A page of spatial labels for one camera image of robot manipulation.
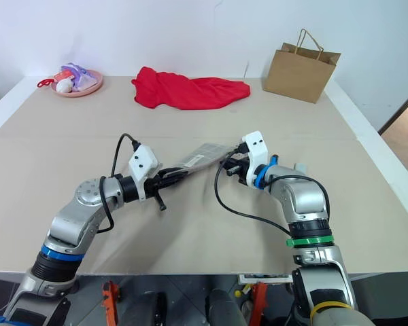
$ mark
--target yellow ring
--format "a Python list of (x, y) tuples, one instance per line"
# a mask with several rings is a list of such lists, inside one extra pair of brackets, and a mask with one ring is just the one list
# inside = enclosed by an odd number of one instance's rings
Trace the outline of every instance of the yellow ring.
[(318, 310), (325, 308), (325, 307), (342, 307), (342, 308), (352, 309), (352, 307), (349, 304), (344, 304), (343, 302), (340, 302), (340, 301), (320, 302), (319, 304), (316, 304), (316, 306), (310, 312), (310, 323), (311, 324), (313, 323), (313, 316), (318, 312)]

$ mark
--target table edge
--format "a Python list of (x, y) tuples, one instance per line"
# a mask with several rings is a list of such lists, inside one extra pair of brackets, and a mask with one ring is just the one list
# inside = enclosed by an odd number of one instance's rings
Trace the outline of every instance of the table edge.
[[(378, 272), (378, 273), (359, 273), (359, 274), (349, 274), (349, 279), (351, 281), (355, 280), (362, 280), (364, 278), (369, 278), (373, 276), (378, 276), (382, 275), (384, 273)], [(77, 276), (137, 276), (137, 275), (197, 275), (195, 273), (183, 273), (183, 274), (160, 274), (160, 273), (155, 273), (155, 274), (122, 274), (122, 273), (78, 273)], [(238, 278), (245, 276), (244, 274), (238, 274), (238, 273), (224, 273), (224, 274), (198, 274), (198, 275), (236, 275)], [(0, 272), (0, 280), (4, 280), (6, 282), (13, 282), (13, 283), (21, 283), (22, 279), (24, 277), (24, 272)], [(291, 283), (292, 281), (290, 280), (290, 277), (287, 278), (274, 278), (274, 280), (277, 281), (277, 283)]]
[(0, 128), (36, 90), (43, 77), (23, 77), (6, 95), (0, 99)]
[(335, 80), (328, 82), (325, 93), (408, 213), (408, 170)]

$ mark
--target orange bracket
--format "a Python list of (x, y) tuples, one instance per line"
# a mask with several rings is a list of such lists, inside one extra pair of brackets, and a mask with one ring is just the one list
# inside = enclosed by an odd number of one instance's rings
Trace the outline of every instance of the orange bracket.
[(116, 312), (116, 302), (119, 298), (119, 287), (111, 280), (103, 284), (103, 303), (106, 308), (107, 326), (116, 326), (118, 324), (118, 313)]
[(265, 283), (257, 283), (252, 286), (252, 298), (254, 299), (254, 309), (252, 311), (249, 326), (260, 326), (263, 310), (267, 307), (266, 290), (267, 284)]

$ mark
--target label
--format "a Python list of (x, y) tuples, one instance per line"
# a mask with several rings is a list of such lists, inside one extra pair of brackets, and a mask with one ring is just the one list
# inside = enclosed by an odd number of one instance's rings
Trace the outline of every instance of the label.
[(62, 70), (60, 73), (57, 73), (56, 75), (54, 75), (53, 78), (56, 80), (56, 83), (59, 83), (60, 80), (65, 79), (65, 78), (73, 79), (74, 75), (69, 70)]
[(185, 163), (184, 166), (186, 168), (191, 168), (192, 166), (194, 166), (201, 158), (204, 158), (204, 155), (196, 155), (195, 157), (193, 157), (191, 160), (189, 160), (189, 162)]

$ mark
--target paper bag handle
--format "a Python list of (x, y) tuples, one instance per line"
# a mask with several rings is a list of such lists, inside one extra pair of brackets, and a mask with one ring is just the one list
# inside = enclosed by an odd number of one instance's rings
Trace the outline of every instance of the paper bag handle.
[(313, 42), (315, 43), (315, 45), (318, 47), (319, 49), (319, 54), (318, 57), (316, 58), (316, 60), (319, 60), (320, 55), (322, 54), (322, 52), (324, 51), (324, 48), (322, 46), (319, 45), (319, 43), (314, 39), (314, 37), (311, 36), (310, 33), (308, 33), (308, 31), (306, 29), (301, 29), (301, 32), (299, 33), (299, 38), (298, 38), (298, 43), (296, 43), (296, 47), (294, 49), (294, 53), (296, 54), (298, 52), (298, 49), (302, 46), (302, 43), (304, 42), (304, 38), (306, 36), (306, 34), (308, 34), (308, 36), (311, 37), (311, 39), (313, 40)]

